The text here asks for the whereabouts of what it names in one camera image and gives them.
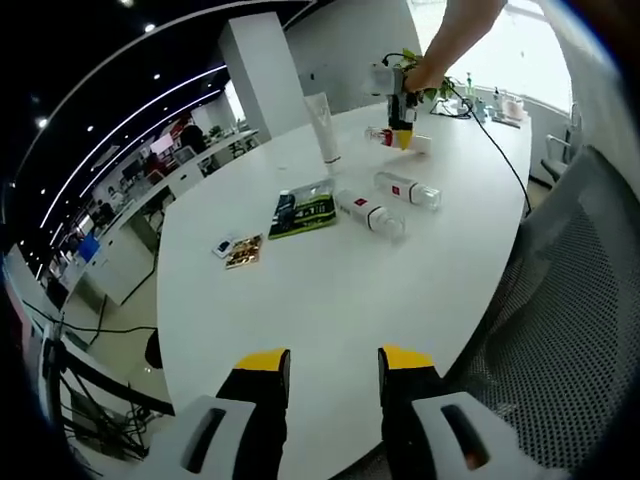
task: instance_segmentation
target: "bottle cap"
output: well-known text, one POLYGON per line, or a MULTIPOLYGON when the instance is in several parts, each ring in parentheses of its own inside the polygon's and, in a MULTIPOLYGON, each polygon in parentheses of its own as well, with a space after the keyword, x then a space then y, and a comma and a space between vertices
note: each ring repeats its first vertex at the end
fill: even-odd
POLYGON ((411 191, 413 203, 438 210, 442 204, 442 195, 440 190, 427 187, 426 185, 417 185, 411 191))
POLYGON ((376 224, 376 230, 391 240, 398 240, 404 236, 404 220, 392 216, 387 211, 380 215, 376 224))

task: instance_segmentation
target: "person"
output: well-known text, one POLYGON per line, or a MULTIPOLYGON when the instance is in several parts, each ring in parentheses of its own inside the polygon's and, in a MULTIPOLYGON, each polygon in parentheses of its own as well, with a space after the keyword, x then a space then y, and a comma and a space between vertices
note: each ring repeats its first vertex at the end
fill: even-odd
POLYGON ((107 192, 109 193, 109 203, 111 204, 111 207, 113 207, 114 210, 117 210, 120 205, 122 205, 122 202, 124 202, 124 195, 120 192, 116 192, 116 189, 113 187, 109 187, 107 192))
POLYGON ((178 125, 182 127, 180 142, 183 147, 191 147, 196 154, 202 153, 207 149, 207 144, 204 141, 204 133, 202 133, 200 127, 193 123, 190 115, 182 117, 178 125))
POLYGON ((438 88, 447 70, 491 30, 506 3, 506 0, 447 0, 440 29, 420 64, 407 74, 407 91, 438 88))
MULTIPOLYGON (((506 0, 447 0, 440 29, 416 68, 407 73, 410 92, 439 87, 447 70, 486 35, 500 15, 506 0)), ((640 146, 635 119, 630 114, 628 92, 621 92, 620 71, 599 44, 597 37, 581 28, 577 17, 561 2, 537 0, 554 30, 571 76, 573 100, 581 119, 582 145, 598 150, 622 175, 640 199, 640 146)), ((588 13, 606 37, 637 65, 627 53, 630 44, 612 25, 626 25, 620 6, 597 0, 569 2, 588 13)), ((634 73, 627 66, 626 73, 634 73)))

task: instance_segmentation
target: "snack package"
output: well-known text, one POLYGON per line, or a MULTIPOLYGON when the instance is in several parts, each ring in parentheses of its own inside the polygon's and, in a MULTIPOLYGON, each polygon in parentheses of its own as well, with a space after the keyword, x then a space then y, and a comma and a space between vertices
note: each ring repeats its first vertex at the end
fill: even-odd
POLYGON ((262 235, 245 238, 234 243, 227 257, 227 270, 257 262, 260 259, 261 246, 262 235))
POLYGON ((269 240, 333 225, 336 222, 333 186, 333 179, 326 179, 280 192, 269 240))

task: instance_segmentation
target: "desk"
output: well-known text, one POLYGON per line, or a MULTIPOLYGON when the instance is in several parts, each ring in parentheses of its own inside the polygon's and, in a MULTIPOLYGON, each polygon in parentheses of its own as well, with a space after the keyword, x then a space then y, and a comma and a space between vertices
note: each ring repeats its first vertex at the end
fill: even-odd
POLYGON ((121 305, 154 268, 152 251, 157 248, 157 239, 146 220, 140 219, 141 209, 165 188, 176 198, 180 197, 204 179, 199 168, 201 162, 257 133, 257 130, 237 133, 212 145, 153 185, 142 196, 130 201, 98 236, 100 250, 91 262, 84 264, 82 261, 81 265, 68 267, 69 271, 62 282, 69 291, 69 297, 86 277, 89 281, 82 296, 96 315, 96 322, 101 306, 100 291, 121 305))
MULTIPOLYGON (((337 225, 265 240, 257 264, 225 270, 211 253, 228 232, 266 234, 278 193, 326 175, 310 126, 233 162, 168 209, 158 263, 158 327, 177 410, 215 395, 243 356, 291 349, 288 439, 281 479, 327 479, 380 441, 377 348, 428 352, 444 374, 478 325, 518 229, 523 194, 473 120, 420 115, 429 159, 367 144, 386 105, 334 117, 338 188, 352 187, 405 216, 394 246, 340 216, 337 225), (443 192, 430 213, 373 187, 380 168, 443 192)), ((531 129, 486 128, 526 184, 531 129)))

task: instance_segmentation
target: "ceiling light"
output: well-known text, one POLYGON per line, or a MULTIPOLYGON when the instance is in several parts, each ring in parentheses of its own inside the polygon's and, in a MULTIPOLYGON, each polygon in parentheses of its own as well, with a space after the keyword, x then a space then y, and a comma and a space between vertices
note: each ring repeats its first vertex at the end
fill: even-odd
POLYGON ((153 100, 147 102, 145 105, 143 105, 142 107, 140 107, 138 110, 136 110, 135 112, 133 112, 131 115, 129 115, 127 118, 125 118, 122 122, 120 122, 120 124, 114 128, 113 130, 111 130, 111 132, 109 132, 109 134, 104 137, 102 140, 100 140, 100 142, 98 142, 98 144, 93 147, 93 150, 91 150, 82 160, 82 162, 80 162, 80 164, 76 167, 76 169, 71 172, 71 175, 69 176, 69 178, 67 179, 66 182, 64 182, 64 185, 62 185, 62 188, 60 189, 60 191, 58 192, 58 194, 55 196, 55 198, 53 199, 53 202, 51 202, 51 205, 49 205, 49 209, 47 210, 47 213, 45 214, 44 218, 42 219, 42 222, 40 223, 40 228, 44 227, 44 224, 47 223, 47 219, 49 218, 49 215, 51 215, 51 211, 53 210, 53 207, 56 206, 56 203, 58 203, 58 200, 60 199, 60 196, 64 193, 64 191, 67 189, 67 187, 69 186, 69 184, 71 183, 71 180, 73 180, 73 177, 75 177, 78 172, 80 171, 80 169, 84 166, 85 163, 87 163, 87 161, 89 160, 89 158, 91 158, 91 156, 96 153, 96 151, 98 151, 98 149, 104 145, 104 143, 109 140, 118 130, 120 130, 122 127, 124 127, 127 123, 129 123, 129 121, 134 118, 136 115, 138 115, 139 113, 141 113, 142 111, 144 111, 145 109, 149 108, 151 105, 153 105, 154 103, 156 103, 157 101, 163 99, 164 97, 166 97, 167 95, 175 92, 176 90, 184 87, 185 85, 188 85, 191 82, 195 82, 196 80, 200 80, 203 77, 206 77, 207 75, 210 75, 212 73, 215 73, 219 70, 222 70, 224 68, 227 68, 226 65, 221 65, 219 67, 216 68, 212 68, 211 70, 207 70, 206 72, 203 72, 199 75, 196 75, 195 77, 190 78, 189 80, 185 80, 184 82, 182 82, 179 85, 176 85, 175 87, 170 88, 169 90, 167 90, 166 92, 164 92, 162 95, 157 96, 156 98, 154 98, 153 100))
POLYGON ((62 228, 62 222, 60 222, 60 225, 58 225, 58 229, 56 230, 56 233, 53 234, 53 238, 49 242, 49 246, 53 245, 53 242, 56 240, 56 237, 58 236, 58 233, 60 233, 61 228, 62 228))
POLYGON ((186 110, 187 108, 192 107, 193 105, 195 105, 196 103, 204 100, 205 98, 208 98, 212 95, 215 95, 217 93, 220 93, 221 90, 216 90, 215 92, 211 92, 206 94, 203 97, 200 97, 199 99, 185 105, 182 108, 179 108, 178 110, 176 110, 175 112, 173 112, 171 115, 169 115, 168 117, 160 120, 158 123, 156 123, 154 126, 148 128, 142 135, 140 135, 138 138, 136 138, 135 140, 133 140, 129 145, 127 145, 126 147, 124 147, 123 149, 120 150, 120 152, 118 152, 118 154, 113 157, 111 159, 111 161, 109 163, 107 163, 102 170, 100 170, 100 172, 98 172, 98 175, 96 175, 94 177, 93 180, 91 180, 91 182, 89 182, 89 185, 87 185, 85 187, 85 189, 82 191, 82 193, 80 194, 80 198, 82 198, 84 196, 85 193, 87 193, 87 191, 89 191, 89 189, 91 188, 91 186, 98 180, 98 178, 100 178, 100 176, 107 170, 107 168, 109 168, 117 159, 118 157, 120 157, 120 155, 122 155, 124 152, 126 152, 127 150, 129 150, 129 148, 131 148, 138 140, 140 140, 142 137, 144 137, 146 134, 148 134, 149 132, 153 131, 154 129, 158 128, 160 125, 162 125, 164 123, 165 120, 167 120, 168 118, 171 117, 175 117, 177 114, 179 114, 180 112, 182 112, 183 110, 186 110))

